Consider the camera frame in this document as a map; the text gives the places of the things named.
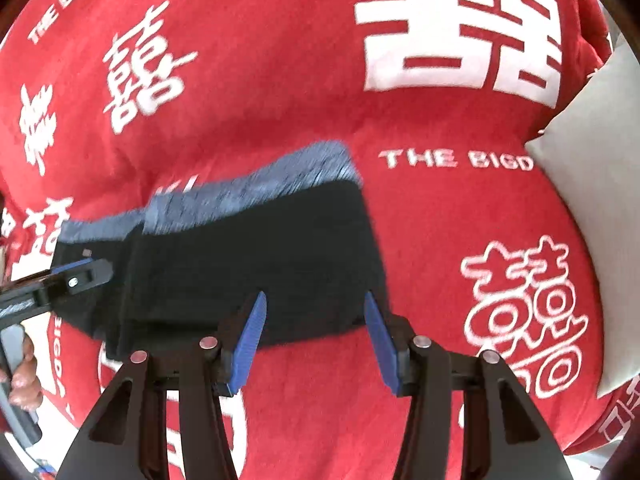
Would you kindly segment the person's left hand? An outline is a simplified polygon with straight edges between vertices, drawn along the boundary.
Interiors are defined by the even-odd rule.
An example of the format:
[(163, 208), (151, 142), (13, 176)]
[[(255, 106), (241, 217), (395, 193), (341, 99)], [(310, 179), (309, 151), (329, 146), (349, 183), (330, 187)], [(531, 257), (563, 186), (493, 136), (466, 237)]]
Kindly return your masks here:
[(12, 378), (1, 372), (1, 382), (10, 385), (9, 401), (12, 405), (34, 412), (42, 404), (43, 391), (37, 376), (34, 344), (27, 334), (23, 337), (23, 356), (24, 359), (12, 373)]

